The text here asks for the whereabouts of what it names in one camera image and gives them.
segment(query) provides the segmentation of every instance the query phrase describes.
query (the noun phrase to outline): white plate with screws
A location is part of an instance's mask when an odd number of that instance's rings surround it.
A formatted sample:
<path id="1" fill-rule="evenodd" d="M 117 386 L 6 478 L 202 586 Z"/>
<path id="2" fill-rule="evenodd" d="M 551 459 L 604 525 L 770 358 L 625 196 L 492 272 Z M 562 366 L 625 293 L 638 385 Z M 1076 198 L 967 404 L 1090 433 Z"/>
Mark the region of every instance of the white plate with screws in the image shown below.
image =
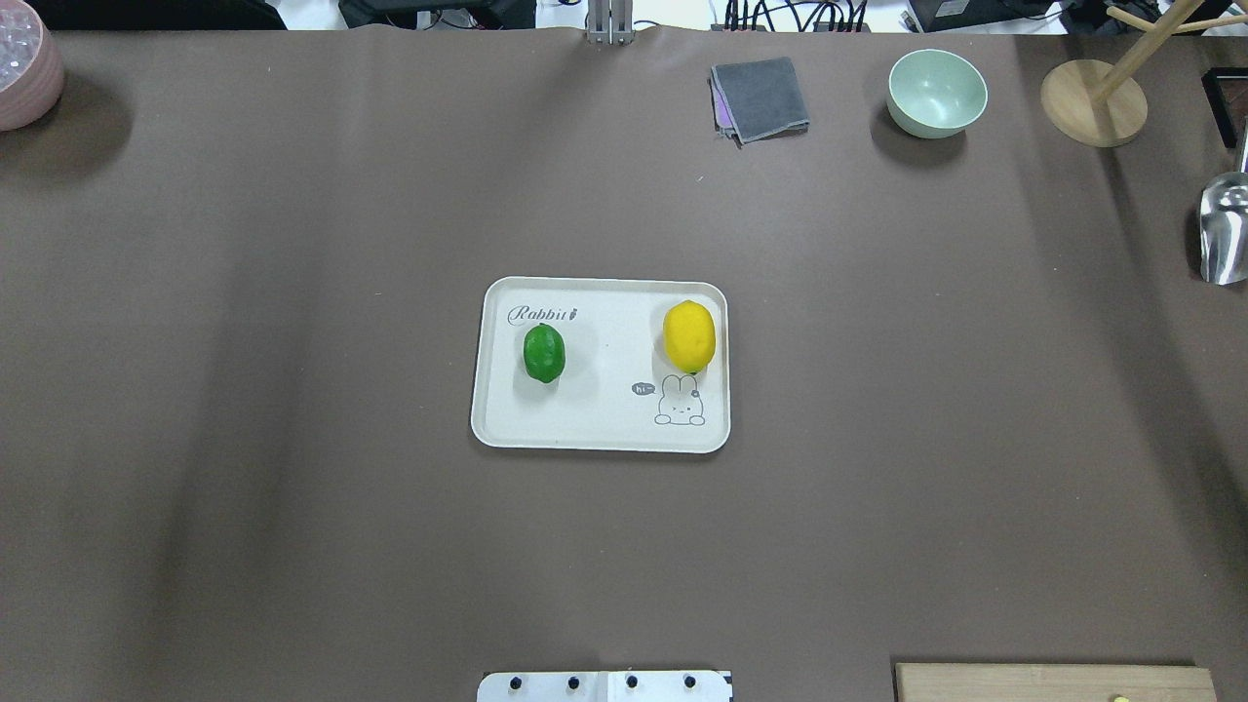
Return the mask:
<path id="1" fill-rule="evenodd" d="M 663 317 L 685 300 L 715 324 L 715 355 L 693 375 L 663 350 Z M 550 383 L 524 367 L 524 336 L 539 324 L 564 342 Z M 730 428 L 728 300 L 714 285 L 512 276 L 485 291 L 472 398 L 483 443 L 710 453 Z"/>
<path id="2" fill-rule="evenodd" d="M 477 702 L 733 702 L 730 671 L 490 673 Z"/>

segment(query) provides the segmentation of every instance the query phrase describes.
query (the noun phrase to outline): pink bowl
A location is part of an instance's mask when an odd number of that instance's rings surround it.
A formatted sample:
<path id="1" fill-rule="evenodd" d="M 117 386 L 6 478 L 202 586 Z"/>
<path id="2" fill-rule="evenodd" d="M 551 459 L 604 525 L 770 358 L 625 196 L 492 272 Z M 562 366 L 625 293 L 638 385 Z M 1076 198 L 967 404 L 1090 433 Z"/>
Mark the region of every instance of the pink bowl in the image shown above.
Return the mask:
<path id="1" fill-rule="evenodd" d="M 52 35 L 35 12 L 21 0 L 0 0 L 0 9 L 25 9 L 39 21 L 39 50 L 25 72 L 0 90 L 0 131 L 26 126 L 52 109 L 65 87 L 61 54 L 52 44 Z"/>

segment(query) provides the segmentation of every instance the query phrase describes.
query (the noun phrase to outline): black box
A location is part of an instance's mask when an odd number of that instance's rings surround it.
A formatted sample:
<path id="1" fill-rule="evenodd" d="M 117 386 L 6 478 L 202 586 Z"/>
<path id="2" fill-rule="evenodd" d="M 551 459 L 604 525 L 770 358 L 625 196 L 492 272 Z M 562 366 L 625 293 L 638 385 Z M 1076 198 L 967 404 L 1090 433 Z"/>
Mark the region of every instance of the black box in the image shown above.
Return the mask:
<path id="1" fill-rule="evenodd" d="M 1042 17 L 1053 5 L 1040 0 L 909 0 L 920 31 L 986 25 L 1023 17 Z"/>

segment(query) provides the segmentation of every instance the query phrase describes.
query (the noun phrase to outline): cartoon bunny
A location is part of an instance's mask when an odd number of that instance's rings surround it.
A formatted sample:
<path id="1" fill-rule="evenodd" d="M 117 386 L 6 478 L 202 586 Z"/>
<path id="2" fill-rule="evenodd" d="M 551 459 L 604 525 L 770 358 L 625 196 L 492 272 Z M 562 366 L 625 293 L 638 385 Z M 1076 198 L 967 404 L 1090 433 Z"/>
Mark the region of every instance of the cartoon bunny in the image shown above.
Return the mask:
<path id="1" fill-rule="evenodd" d="M 668 376 L 663 378 L 663 396 L 659 397 L 659 416 L 656 425 L 706 423 L 703 416 L 701 396 L 698 393 L 698 381 L 694 376 Z"/>

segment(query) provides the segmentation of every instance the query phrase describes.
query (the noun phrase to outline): black frame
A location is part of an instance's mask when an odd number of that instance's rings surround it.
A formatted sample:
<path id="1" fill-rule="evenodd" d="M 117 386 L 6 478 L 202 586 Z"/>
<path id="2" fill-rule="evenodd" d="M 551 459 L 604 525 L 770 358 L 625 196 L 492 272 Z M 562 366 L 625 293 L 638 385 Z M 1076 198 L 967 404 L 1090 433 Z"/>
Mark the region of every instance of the black frame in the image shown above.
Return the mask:
<path id="1" fill-rule="evenodd" d="M 1201 77 L 1204 85 L 1204 95 L 1209 99 L 1209 109 L 1213 110 L 1213 121 L 1218 124 L 1218 134 L 1222 135 L 1222 144 L 1227 149 L 1234 149 L 1239 142 L 1238 131 L 1231 119 L 1231 109 L 1227 106 L 1227 96 L 1222 91 L 1222 80 L 1248 80 L 1248 69 L 1218 67 L 1209 69 Z"/>

